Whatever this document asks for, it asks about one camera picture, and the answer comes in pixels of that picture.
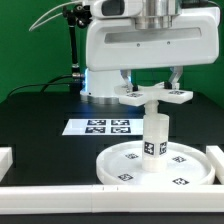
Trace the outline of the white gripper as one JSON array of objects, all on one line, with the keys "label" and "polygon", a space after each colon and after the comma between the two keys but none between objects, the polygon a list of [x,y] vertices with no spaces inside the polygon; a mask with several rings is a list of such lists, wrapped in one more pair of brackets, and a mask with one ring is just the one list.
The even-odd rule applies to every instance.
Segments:
[{"label": "white gripper", "polygon": [[210,64],[219,55],[218,7],[181,8],[178,0],[92,0],[86,65],[122,70],[127,92],[132,69],[171,67],[175,88],[183,67]]}]

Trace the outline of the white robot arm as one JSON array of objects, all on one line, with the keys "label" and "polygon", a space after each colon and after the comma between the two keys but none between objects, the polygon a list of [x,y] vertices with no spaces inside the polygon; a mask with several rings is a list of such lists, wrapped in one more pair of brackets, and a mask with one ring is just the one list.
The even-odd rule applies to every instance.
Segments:
[{"label": "white robot arm", "polygon": [[115,104],[131,92],[133,70],[171,69],[167,89],[183,68],[210,64],[219,54],[221,10],[207,0],[90,0],[85,101]]}]

